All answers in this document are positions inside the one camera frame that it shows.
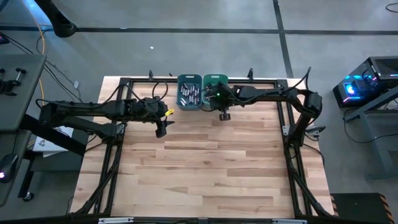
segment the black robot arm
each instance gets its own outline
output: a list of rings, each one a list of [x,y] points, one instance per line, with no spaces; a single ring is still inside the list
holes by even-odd
[[[289,127],[286,141],[293,146],[303,146],[304,133],[311,119],[317,118],[322,110],[322,97],[310,90],[299,90],[297,88],[257,89],[253,86],[228,87],[219,83],[209,87],[205,93],[210,101],[212,109],[220,110],[220,120],[231,119],[226,112],[230,106],[251,105],[259,101],[285,101],[290,103],[299,113],[297,123]],[[297,95],[305,97],[304,103],[297,98]]]
[[[167,105],[160,98],[140,100],[113,100],[105,103],[74,103],[49,101],[42,107],[39,123],[51,128],[66,126],[97,134],[101,139],[115,139],[119,133],[118,125],[113,123],[98,124],[77,116],[103,116],[111,120],[138,121],[156,123],[156,137],[166,135],[166,127],[173,121],[161,120],[168,112]]]

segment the gray floor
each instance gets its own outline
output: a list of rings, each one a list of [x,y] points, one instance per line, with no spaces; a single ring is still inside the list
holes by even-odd
[[[277,29],[272,0],[54,2],[80,27]],[[391,2],[394,1],[280,0],[279,5],[285,29],[398,30],[398,14],[384,9]],[[0,12],[0,26],[32,26],[32,20],[23,12],[18,1],[11,1]],[[45,19],[38,20],[45,24]],[[38,32],[4,33],[32,50],[39,36]],[[48,60],[80,82],[84,101],[97,100],[105,75],[147,75],[149,69],[155,75],[224,73],[244,77],[252,67],[255,77],[287,77],[278,34],[76,33],[59,39],[48,32],[45,37]],[[384,194],[398,221],[398,179],[365,181],[364,175],[376,170],[377,164],[367,144],[357,144],[346,137],[342,112],[331,92],[366,57],[398,55],[398,35],[287,35],[286,39],[294,77],[302,77],[312,66],[309,86],[323,97],[323,112],[317,124],[326,126],[320,149],[325,155],[330,191]],[[13,45],[0,46],[0,54],[19,53]],[[46,99],[68,99],[48,74],[43,73],[42,79]],[[40,98],[38,88],[36,98]],[[31,104],[28,113],[38,116],[39,111]],[[360,132],[353,136],[364,139]],[[74,173],[38,173],[32,184],[37,198],[21,202],[14,189],[8,204],[0,208],[1,219],[65,213],[77,177]],[[16,188],[21,178],[19,174]]]

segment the black floor stripe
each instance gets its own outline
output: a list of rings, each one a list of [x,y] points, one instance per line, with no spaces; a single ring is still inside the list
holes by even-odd
[[[277,29],[178,29],[178,28],[94,28],[82,27],[77,32],[130,32],[172,34],[278,34]]]
[[[290,63],[289,51],[287,50],[286,36],[284,33],[284,24],[282,22],[282,16],[280,14],[278,0],[273,0],[273,3],[276,15],[276,23],[278,25],[278,30],[279,30],[280,46],[282,48],[282,56],[284,58],[284,63],[285,63],[286,75],[287,78],[293,78],[292,64]]]
[[[31,26],[0,26],[0,30],[39,31]],[[281,30],[279,29],[180,29],[180,28],[115,28],[81,27],[77,32],[114,33],[194,33],[194,34],[300,34],[300,35],[398,35],[398,30]]]
[[[300,35],[398,35],[393,30],[285,30],[285,34]]]

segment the yellow tag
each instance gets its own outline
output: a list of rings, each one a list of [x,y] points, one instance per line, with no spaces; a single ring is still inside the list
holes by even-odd
[[[169,109],[164,115],[168,116],[172,113],[174,113],[174,109]]]

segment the wooden tabletop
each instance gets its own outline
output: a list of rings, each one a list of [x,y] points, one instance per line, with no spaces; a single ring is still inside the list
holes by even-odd
[[[104,77],[99,102],[109,97],[119,79]],[[290,86],[297,81],[288,79]],[[151,96],[152,87],[135,83],[133,90],[145,97]],[[159,85],[155,94],[164,91],[164,85]],[[176,84],[170,83],[164,101],[175,110],[168,118],[175,124],[167,127],[166,136],[156,138],[155,124],[128,123],[112,216],[293,218],[276,103],[231,107],[231,120],[220,121],[218,111],[179,110],[176,94]],[[95,118],[94,122],[109,120]],[[88,147],[99,142],[97,138]],[[306,139],[305,143],[318,148],[316,142]],[[98,185],[105,147],[85,154],[71,212],[78,210]],[[307,147],[301,147],[301,152],[309,189],[324,209],[333,213],[320,155]],[[298,194],[304,213],[300,190]]]

